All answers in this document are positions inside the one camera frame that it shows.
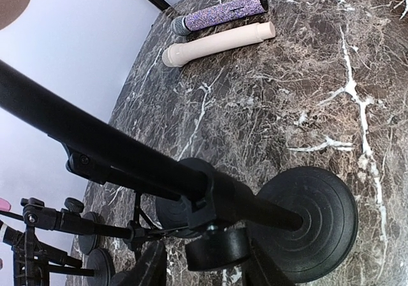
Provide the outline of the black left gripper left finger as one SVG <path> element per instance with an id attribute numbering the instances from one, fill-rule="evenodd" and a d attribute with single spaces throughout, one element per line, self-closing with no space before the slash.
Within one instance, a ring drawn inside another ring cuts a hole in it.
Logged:
<path id="1" fill-rule="evenodd" d="M 162 241 L 151 243 L 136 265 L 115 274 L 110 285 L 115 286 L 160 286 L 166 285 L 167 253 Z"/>

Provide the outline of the purple rhinestone microphone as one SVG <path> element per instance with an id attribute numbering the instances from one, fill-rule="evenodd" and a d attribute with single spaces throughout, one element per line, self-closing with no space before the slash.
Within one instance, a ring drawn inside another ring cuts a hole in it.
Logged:
<path id="1" fill-rule="evenodd" d="M 268 9 L 268 0 L 232 0 L 178 16 L 172 20 L 171 30 L 177 36 L 187 36 L 208 27 L 266 13 Z"/>

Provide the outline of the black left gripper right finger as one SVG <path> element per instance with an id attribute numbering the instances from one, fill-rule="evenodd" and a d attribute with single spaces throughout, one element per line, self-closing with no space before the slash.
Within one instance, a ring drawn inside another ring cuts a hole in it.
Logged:
<path id="1" fill-rule="evenodd" d="M 262 249 L 261 245 L 249 235 L 244 258 L 240 261 L 242 285 L 295 286 L 283 271 Z"/>

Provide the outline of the black tripod mic stand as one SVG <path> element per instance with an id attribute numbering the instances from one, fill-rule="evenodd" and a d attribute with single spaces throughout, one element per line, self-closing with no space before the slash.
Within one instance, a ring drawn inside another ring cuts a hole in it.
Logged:
<path id="1" fill-rule="evenodd" d="M 135 218 L 131 220 L 126 228 L 115 227 L 95 223 L 83 218 L 84 204 L 74 198 L 68 197 L 64 202 L 64 208 L 56 210 L 45 206 L 43 201 L 36 198 L 22 199 L 20 202 L 23 213 L 2 212 L 2 215 L 22 221 L 27 226 L 46 231 L 58 231 L 74 235 L 98 234 L 101 237 L 111 237 L 122 239 L 130 250 L 138 252 L 141 245 L 148 241 L 160 240 L 173 229 L 165 230 L 157 228 L 150 218 L 141 210 L 137 204 L 135 206 Z"/>

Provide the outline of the beige microphone round head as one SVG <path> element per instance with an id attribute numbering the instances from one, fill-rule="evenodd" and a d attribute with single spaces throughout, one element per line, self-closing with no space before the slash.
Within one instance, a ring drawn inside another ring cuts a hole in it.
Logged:
<path id="1" fill-rule="evenodd" d="M 271 22 L 254 23 L 206 36 L 188 43 L 170 45 L 162 54 L 163 63 L 181 68 L 187 63 L 234 48 L 261 43 L 276 36 Z"/>

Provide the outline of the round-base stand of tall beige mic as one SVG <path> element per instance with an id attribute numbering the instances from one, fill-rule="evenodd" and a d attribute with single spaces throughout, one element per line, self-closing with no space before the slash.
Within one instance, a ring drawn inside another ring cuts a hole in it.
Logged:
<path id="1" fill-rule="evenodd" d="M 214 167 L 206 175 L 126 136 L 6 63 L 1 107 L 60 142 L 70 172 L 137 194 L 181 197 L 188 228 L 201 233 L 185 247 L 190 271 L 240 266 L 249 235 L 292 282 L 306 283 L 336 269 L 356 240 L 356 201 L 325 169 L 289 169 L 255 194 Z"/>

